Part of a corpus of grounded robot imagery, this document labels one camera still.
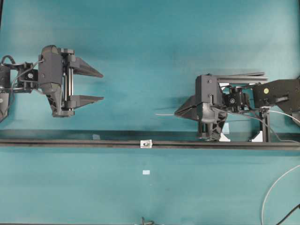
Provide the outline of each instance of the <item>small white object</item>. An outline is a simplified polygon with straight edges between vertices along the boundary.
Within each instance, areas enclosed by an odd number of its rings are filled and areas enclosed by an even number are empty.
[[[152,148],[152,140],[141,140],[140,147],[141,147],[141,149],[151,149]]]
[[[221,137],[219,139],[219,142],[230,142],[230,139],[227,138],[223,133],[221,133]]]
[[[229,85],[229,83],[220,83],[221,90],[225,89],[225,87],[223,87],[223,86],[228,86],[228,85]]]
[[[263,142],[263,131],[261,130],[253,139],[250,140],[251,142]]]
[[[143,174],[143,175],[150,175],[150,170],[143,170],[143,171],[142,171],[142,174]]]

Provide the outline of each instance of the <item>grey cable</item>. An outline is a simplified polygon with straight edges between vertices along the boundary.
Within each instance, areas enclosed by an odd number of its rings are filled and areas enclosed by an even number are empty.
[[[288,116],[288,117],[292,118],[293,120],[296,120],[298,123],[300,123],[300,121],[299,121],[298,119],[296,119],[295,117],[293,117],[293,116],[291,116],[291,115],[289,115],[289,114],[286,114],[286,113],[284,113],[284,112],[273,111],[273,110],[269,110],[269,112],[271,112],[271,113],[279,113],[279,114]]]
[[[286,171],[284,174],[282,174],[273,184],[272,186],[269,188],[264,200],[263,200],[263,203],[262,203],[262,211],[261,211],[261,223],[263,225],[263,215],[264,215],[264,207],[265,207],[265,204],[267,202],[267,198],[271,192],[271,190],[274,188],[274,186],[277,184],[278,181],[280,181],[284,176],[286,176],[289,172],[297,169],[298,167],[300,167],[300,165],[297,165],[295,167],[293,167],[292,169],[289,169],[288,171]]]

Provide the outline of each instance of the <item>black cable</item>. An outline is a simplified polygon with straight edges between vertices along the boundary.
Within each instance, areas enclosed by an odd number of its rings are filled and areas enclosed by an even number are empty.
[[[4,61],[5,61],[6,58],[9,58],[9,60],[11,61],[11,63],[15,64],[14,58],[12,56],[10,56],[10,55],[3,56],[2,59],[1,59],[1,64],[4,64]]]
[[[213,109],[216,109],[217,111],[220,111],[220,112],[224,112],[224,113],[230,113],[230,114],[233,114],[233,115],[240,115],[240,116],[245,116],[245,117],[248,117],[248,118],[251,118],[251,119],[255,119],[255,120],[258,120],[260,121],[263,125],[265,125],[266,127],[268,127],[270,129],[270,131],[272,131],[272,133],[276,136],[276,138],[280,141],[280,142],[294,142],[294,143],[297,143],[298,145],[300,145],[300,142],[297,142],[297,141],[294,141],[294,140],[283,140],[281,139],[278,134],[271,128],[270,125],[266,124],[263,120],[259,119],[259,118],[256,118],[254,116],[249,116],[249,115],[246,115],[246,114],[242,114],[242,113],[235,113],[235,112],[229,112],[229,111],[226,111],[226,110],[222,110],[222,109],[219,109],[219,108],[215,108],[215,107],[212,107]]]
[[[282,220],[279,221],[276,225],[282,224],[296,209],[300,209],[300,204],[294,207]]]
[[[27,72],[31,71],[37,64],[41,63],[41,62],[44,62],[44,59],[42,59],[41,61],[37,61],[35,62],[29,69],[26,69],[25,71],[23,71],[22,73],[20,73],[18,76],[16,76],[14,79],[13,79],[13,82],[11,84],[11,90],[10,90],[10,94],[12,95],[12,100],[9,101],[9,104],[7,106],[7,108],[5,109],[4,112],[1,111],[1,114],[2,114],[2,119],[0,120],[0,122],[2,122],[4,120],[4,115],[6,114],[6,112],[9,110],[9,108],[11,107],[12,103],[14,102],[15,100],[15,95],[14,95],[14,84],[16,82],[16,80],[21,77],[22,75],[26,74]]]

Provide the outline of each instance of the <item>white label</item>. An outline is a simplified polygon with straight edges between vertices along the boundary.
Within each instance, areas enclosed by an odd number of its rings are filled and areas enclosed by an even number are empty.
[[[150,170],[143,170],[143,171],[142,171],[142,174],[143,174],[143,175],[150,175]]]

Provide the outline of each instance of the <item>wire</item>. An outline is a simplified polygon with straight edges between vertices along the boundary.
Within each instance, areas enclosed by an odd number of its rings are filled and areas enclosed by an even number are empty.
[[[31,71],[37,64],[39,64],[39,63],[41,63],[41,62],[44,62],[44,61],[45,61],[45,60],[42,59],[42,60],[40,60],[40,61],[35,62],[29,69],[26,69],[24,72],[20,73],[18,76],[16,76],[16,77],[13,79],[13,82],[12,82],[11,88],[10,88],[10,89],[11,89],[10,94],[12,95],[12,98],[13,98],[13,99],[12,99],[11,101],[9,101],[9,104],[8,104],[6,110],[5,110],[4,112],[1,112],[1,113],[2,113],[2,119],[0,120],[0,122],[4,120],[4,118],[5,118],[4,115],[5,115],[6,112],[9,110],[9,108],[11,107],[12,103],[13,103],[14,100],[15,100],[15,95],[14,95],[14,84],[15,84],[15,81],[16,81],[20,76],[22,76],[22,75],[24,75],[25,73]]]
[[[293,142],[293,143],[297,143],[300,145],[300,142],[297,142],[297,141],[294,141],[294,140],[283,140],[281,139],[278,134],[271,128],[270,125],[266,124],[263,120],[259,119],[259,118],[256,118],[254,116],[249,116],[249,115],[246,115],[246,114],[242,114],[242,113],[235,113],[235,112],[229,112],[229,111],[226,111],[226,110],[222,110],[222,109],[218,109],[218,108],[215,108],[215,107],[212,107],[213,109],[216,109],[220,112],[224,112],[224,113],[230,113],[230,114],[233,114],[233,115],[240,115],[240,116],[245,116],[245,117],[248,117],[248,118],[252,118],[252,119],[255,119],[255,120],[258,120],[260,121],[263,125],[265,125],[266,127],[268,127],[270,129],[270,131],[272,131],[272,133],[276,136],[276,138],[280,141],[280,142]]]
[[[276,225],[282,224],[296,209],[300,209],[300,204],[295,206],[282,220],[279,221]]]
[[[10,62],[11,62],[12,64],[15,64],[15,60],[14,60],[14,58],[13,58],[12,56],[10,56],[10,55],[5,55],[5,56],[3,56],[2,59],[1,59],[1,64],[2,64],[2,65],[4,64],[4,61],[5,61],[6,58],[9,58]]]
[[[295,166],[295,167],[293,167],[292,169],[289,169],[288,171],[286,171],[284,174],[282,174],[273,184],[272,184],[272,186],[269,188],[269,190],[268,190],[268,192],[267,192],[267,194],[266,194],[266,196],[265,196],[265,198],[264,198],[264,200],[263,200],[263,203],[262,203],[262,211],[261,211],[261,223],[262,223],[262,225],[263,225],[263,215],[264,215],[264,206],[265,206],[265,204],[266,204],[266,202],[267,202],[267,198],[268,198],[268,196],[269,196],[269,194],[270,194],[270,192],[271,192],[271,190],[274,188],[274,186],[277,184],[277,182],[278,181],[280,181],[284,176],[286,176],[288,173],[290,173],[291,171],[293,171],[293,170],[295,170],[295,169],[297,169],[298,167],[300,167],[300,165],[297,165],[297,166]]]
[[[157,115],[157,116],[174,116],[174,114],[159,114],[159,113],[156,113],[155,115]]]
[[[297,121],[298,123],[300,123],[300,120],[296,119],[295,117],[289,115],[289,114],[286,114],[284,112],[279,112],[279,111],[273,111],[273,110],[269,110],[269,112],[272,112],[272,113],[279,113],[279,114],[282,114],[282,115],[285,115],[285,116],[288,116],[290,118],[292,118],[293,120]]]

